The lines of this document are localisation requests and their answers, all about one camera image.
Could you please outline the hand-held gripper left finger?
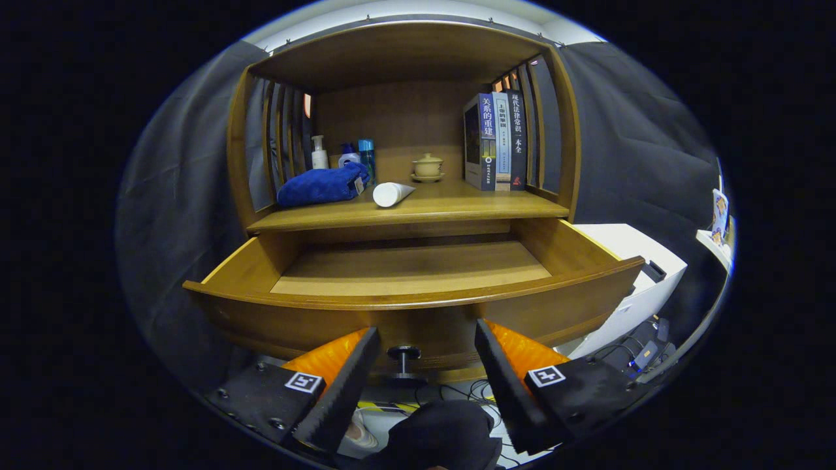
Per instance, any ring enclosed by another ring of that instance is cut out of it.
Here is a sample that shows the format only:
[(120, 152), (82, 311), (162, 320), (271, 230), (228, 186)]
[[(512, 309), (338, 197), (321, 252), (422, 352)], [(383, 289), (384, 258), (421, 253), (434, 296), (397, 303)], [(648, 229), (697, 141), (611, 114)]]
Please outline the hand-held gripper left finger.
[(377, 328), (362, 328), (285, 365), (245, 369), (204, 399), (272, 445), (326, 459), (346, 434), (379, 352)]

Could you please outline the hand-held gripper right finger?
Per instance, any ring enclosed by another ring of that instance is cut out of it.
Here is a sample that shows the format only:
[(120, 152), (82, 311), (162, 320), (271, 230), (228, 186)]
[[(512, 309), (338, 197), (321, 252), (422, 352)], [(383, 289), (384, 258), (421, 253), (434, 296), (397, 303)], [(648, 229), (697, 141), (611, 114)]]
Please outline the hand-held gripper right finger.
[(486, 319), (474, 344), (519, 453), (585, 439), (654, 390), (593, 356), (558, 362), (550, 348)]

